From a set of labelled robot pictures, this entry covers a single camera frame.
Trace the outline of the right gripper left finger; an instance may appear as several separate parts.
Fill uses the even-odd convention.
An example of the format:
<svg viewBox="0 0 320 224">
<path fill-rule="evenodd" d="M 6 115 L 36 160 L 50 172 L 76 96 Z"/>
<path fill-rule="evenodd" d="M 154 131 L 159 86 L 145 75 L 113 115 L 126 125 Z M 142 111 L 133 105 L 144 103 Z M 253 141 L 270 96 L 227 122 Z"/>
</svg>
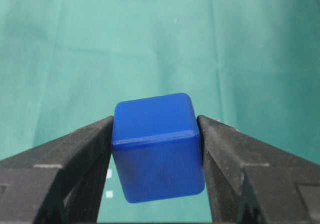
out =
<svg viewBox="0 0 320 224">
<path fill-rule="evenodd" d="M 1 223 L 96 223 L 113 120 L 109 116 L 2 160 Z"/>
</svg>

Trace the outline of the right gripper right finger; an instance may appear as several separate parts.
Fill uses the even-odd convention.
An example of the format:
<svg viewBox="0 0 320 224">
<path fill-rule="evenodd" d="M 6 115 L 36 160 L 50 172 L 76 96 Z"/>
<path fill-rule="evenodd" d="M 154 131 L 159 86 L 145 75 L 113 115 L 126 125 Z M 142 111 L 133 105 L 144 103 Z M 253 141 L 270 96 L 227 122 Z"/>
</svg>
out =
<svg viewBox="0 0 320 224">
<path fill-rule="evenodd" d="M 215 223 L 319 223 L 319 170 L 200 115 L 203 167 Z"/>
</svg>

